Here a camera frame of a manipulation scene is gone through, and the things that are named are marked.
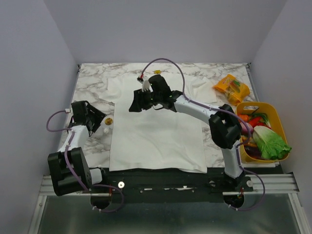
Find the white t-shirt with flower print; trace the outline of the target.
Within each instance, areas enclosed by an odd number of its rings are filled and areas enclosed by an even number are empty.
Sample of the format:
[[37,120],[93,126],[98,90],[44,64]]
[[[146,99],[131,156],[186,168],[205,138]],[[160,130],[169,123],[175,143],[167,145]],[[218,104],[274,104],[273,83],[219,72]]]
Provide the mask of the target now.
[[102,100],[114,103],[112,140],[109,153],[99,166],[110,171],[128,169],[177,168],[190,173],[206,173],[204,122],[170,110],[149,109],[129,112],[136,78],[122,75],[109,78]]

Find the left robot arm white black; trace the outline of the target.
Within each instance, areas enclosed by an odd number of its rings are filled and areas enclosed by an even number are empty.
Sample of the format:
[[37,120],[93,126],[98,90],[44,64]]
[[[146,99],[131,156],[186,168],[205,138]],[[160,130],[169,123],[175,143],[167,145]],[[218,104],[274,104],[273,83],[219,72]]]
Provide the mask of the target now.
[[68,133],[65,142],[47,159],[55,194],[62,196],[91,188],[98,193],[104,192],[108,180],[102,176],[101,169],[89,168],[83,147],[98,130],[106,114],[86,100],[73,102],[71,109],[58,111],[52,116],[59,113],[72,114],[72,117],[68,127],[61,129]]

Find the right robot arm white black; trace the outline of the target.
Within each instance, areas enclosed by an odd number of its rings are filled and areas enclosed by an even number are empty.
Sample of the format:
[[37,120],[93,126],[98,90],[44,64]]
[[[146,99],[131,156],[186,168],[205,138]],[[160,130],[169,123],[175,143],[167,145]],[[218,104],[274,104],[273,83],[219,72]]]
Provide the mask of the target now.
[[142,87],[134,91],[134,100],[129,112],[138,113],[161,105],[163,109],[187,114],[207,123],[213,142],[222,151],[225,163],[224,172],[227,176],[224,179],[225,187],[230,191],[241,187],[241,178],[245,174],[239,151],[242,126],[232,108],[227,104],[212,107],[191,100],[181,91],[172,91],[161,75],[154,75],[150,78],[139,76],[137,81]]

